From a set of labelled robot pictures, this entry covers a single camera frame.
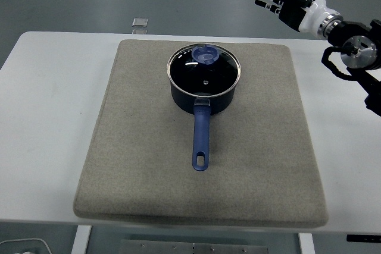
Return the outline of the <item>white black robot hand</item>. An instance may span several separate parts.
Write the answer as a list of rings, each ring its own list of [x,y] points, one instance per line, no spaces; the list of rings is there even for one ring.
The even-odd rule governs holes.
[[[342,20],[339,12],[327,7],[326,0],[256,0],[255,4],[277,15],[291,29],[323,40],[328,26]]]

